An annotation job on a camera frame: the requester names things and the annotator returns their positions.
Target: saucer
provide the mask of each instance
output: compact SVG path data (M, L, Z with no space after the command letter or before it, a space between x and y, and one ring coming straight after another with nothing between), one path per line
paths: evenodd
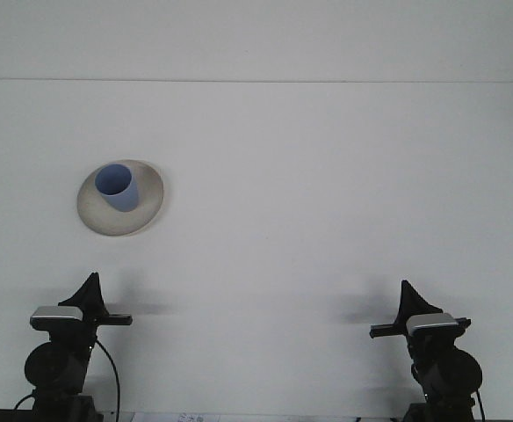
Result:
M110 164L129 167L137 182L140 201L132 211L121 212L110 206L95 187L95 177L105 165L85 179L77 195L77 212L91 230L106 236L124 236L145 227L159 212L163 203L163 180L150 165L135 160Z

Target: black cable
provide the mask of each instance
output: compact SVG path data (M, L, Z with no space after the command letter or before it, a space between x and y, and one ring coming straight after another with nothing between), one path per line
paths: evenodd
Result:
M28 399L29 399L30 397L32 397L32 396L33 396L32 394L29 394L28 396L24 396L24 397L22 397L20 400L18 400L18 403L16 403L16 404L15 404L15 406L14 406L14 409L13 409L13 410L15 411L16 409L18 409L18 407L19 407L23 402L25 402L26 400L28 400Z
M106 357L110 361L112 365L112 369L114 370L114 376L116 377L116 422L119 422L119 400L120 400L120 390L119 390L119 377L118 377L118 370L116 369L116 365L114 364L114 360L112 359L112 356L108 353L106 348L102 346L102 344L96 340L96 343L98 346L102 349L102 351L106 354Z
M477 394L477 401L479 402L479 410L481 412L481 421L485 422L485 412L483 411L483 402L481 401L481 394L479 394L479 390L475 391Z

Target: cup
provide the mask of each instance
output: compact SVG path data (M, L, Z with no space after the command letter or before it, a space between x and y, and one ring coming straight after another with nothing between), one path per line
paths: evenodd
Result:
M95 187L112 207L126 213L139 203L137 183L129 167L108 164L95 177Z

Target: white wall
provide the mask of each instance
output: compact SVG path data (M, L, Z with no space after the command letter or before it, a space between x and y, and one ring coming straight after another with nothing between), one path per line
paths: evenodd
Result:
M99 331L125 410L400 415L404 340L368 331L408 278L473 319L459 346L513 418L513 84L122 78L508 82L513 2L1 2L0 407L31 389L28 317L100 271L135 318ZM76 193L119 158L166 197L109 238ZM100 409L112 384L93 353Z
M0 2L0 77L513 81L513 2Z
M76 192L160 166L147 231L84 227ZM30 386L34 308L99 270L124 409L395 415L420 388L399 281L473 319L489 417L513 418L513 86L0 82L0 406ZM95 353L88 390L113 404Z

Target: wire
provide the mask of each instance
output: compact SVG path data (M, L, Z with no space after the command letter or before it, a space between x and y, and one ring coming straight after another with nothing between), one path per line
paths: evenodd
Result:
M485 412L483 410L483 402L481 401L481 394L479 394L479 390L475 391L477 394L477 401L479 402L479 410L481 412L481 421L485 422Z
M112 359L112 356L108 353L106 348L102 346L102 344L96 340L96 343L98 346L102 349L102 351L106 354L106 357L110 361L112 365L112 369L114 370L114 376L116 377L116 422L119 422L119 401L120 401L120 388L119 388L119 377L118 377L118 370L116 369L116 365L114 364L114 360Z
M22 397L20 400L18 400L18 403L16 403L16 404L15 404L15 406L14 406L14 409L13 409L13 410L15 411L16 409L18 409L18 407L19 407L23 402L25 402L26 400L28 400L28 399L29 399L30 397L32 397L32 396L33 396L32 394L29 394L28 396L24 396L24 397Z

